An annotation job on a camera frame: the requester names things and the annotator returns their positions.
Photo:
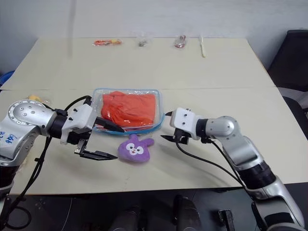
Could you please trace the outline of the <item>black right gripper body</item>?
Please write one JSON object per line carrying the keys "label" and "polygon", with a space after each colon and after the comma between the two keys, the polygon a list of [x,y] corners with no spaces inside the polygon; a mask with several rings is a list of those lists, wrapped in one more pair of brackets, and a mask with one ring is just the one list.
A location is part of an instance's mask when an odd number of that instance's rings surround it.
{"label": "black right gripper body", "polygon": [[175,143],[188,145],[191,135],[188,132],[176,128],[174,131],[173,138]]}

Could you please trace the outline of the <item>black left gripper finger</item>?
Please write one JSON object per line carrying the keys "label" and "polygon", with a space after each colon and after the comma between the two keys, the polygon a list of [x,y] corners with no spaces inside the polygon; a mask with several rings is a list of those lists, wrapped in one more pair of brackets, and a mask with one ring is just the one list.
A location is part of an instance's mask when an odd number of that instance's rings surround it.
{"label": "black left gripper finger", "polygon": [[118,159],[118,157],[111,155],[109,153],[101,152],[101,151],[95,151],[95,152],[89,152],[89,151],[83,151],[79,154],[80,157],[96,160],[96,161],[104,161],[104,160],[115,160]]}
{"label": "black left gripper finger", "polygon": [[101,117],[96,117],[95,125],[100,125],[104,129],[109,130],[109,131],[116,131],[116,132],[122,132],[122,133],[125,132],[119,125],[113,123],[110,120],[103,119]]}

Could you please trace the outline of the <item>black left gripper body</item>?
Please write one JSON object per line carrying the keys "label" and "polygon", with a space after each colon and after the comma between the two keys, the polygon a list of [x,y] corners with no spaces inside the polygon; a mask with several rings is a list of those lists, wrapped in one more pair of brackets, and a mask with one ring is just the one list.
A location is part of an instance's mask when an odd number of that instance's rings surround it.
{"label": "black left gripper body", "polygon": [[92,152],[86,150],[87,143],[91,136],[91,131],[83,132],[83,133],[76,133],[70,132],[67,142],[72,145],[76,145],[74,154],[78,154],[79,156],[93,156]]}

